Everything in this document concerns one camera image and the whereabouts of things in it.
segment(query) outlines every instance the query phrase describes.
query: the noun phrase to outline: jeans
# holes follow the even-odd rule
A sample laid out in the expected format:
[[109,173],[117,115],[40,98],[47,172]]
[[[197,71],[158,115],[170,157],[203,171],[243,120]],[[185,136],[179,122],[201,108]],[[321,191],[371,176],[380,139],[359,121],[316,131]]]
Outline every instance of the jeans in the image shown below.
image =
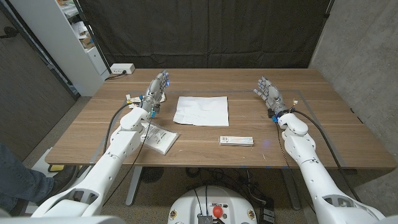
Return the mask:
[[26,168],[0,143],[0,208],[10,212],[19,198],[38,202],[52,190],[54,179]]

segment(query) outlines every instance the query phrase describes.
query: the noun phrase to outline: white box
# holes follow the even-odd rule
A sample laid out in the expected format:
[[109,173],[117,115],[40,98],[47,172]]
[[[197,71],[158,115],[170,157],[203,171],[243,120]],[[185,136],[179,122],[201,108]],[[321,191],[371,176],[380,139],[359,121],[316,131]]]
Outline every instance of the white box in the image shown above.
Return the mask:
[[253,146],[253,137],[220,136],[222,146]]
[[132,74],[134,69],[136,68],[133,63],[114,63],[111,66],[112,74],[115,75],[122,74],[123,71],[126,71],[126,74]]

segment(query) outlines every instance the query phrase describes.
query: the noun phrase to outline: white paper towel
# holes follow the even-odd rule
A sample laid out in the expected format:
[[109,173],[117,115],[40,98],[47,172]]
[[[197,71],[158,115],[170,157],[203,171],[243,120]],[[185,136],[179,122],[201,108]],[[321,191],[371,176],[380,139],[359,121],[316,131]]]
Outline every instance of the white paper towel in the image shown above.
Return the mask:
[[174,122],[197,126],[229,126],[226,96],[180,96]]

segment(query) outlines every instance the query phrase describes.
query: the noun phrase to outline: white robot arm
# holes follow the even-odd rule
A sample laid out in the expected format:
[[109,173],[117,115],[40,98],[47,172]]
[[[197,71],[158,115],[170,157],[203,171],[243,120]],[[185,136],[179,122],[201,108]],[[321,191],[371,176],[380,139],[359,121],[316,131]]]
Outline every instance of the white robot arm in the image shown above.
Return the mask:
[[384,219],[377,209],[356,201],[336,186],[315,152],[316,144],[307,133],[308,126],[289,113],[278,89],[264,77],[259,80],[259,88],[260,91],[254,92],[266,102],[273,121],[285,130],[282,132],[285,151],[300,167],[318,222],[365,224]]
[[159,112],[159,101],[169,85],[166,70],[150,83],[140,105],[123,116],[120,126],[111,136],[111,144],[105,154],[78,185],[46,200],[32,217],[88,217],[99,215],[104,198],[113,183],[123,161],[141,143],[144,127]]

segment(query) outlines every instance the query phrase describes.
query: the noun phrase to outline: power strip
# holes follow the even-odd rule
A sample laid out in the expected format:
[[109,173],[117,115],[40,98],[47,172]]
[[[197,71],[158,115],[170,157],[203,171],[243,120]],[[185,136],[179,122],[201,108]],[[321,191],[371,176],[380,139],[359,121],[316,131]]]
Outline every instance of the power strip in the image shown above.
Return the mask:
[[133,63],[114,63],[111,66],[112,74],[119,75],[122,74],[123,71],[126,71],[126,74],[132,74],[135,66]]

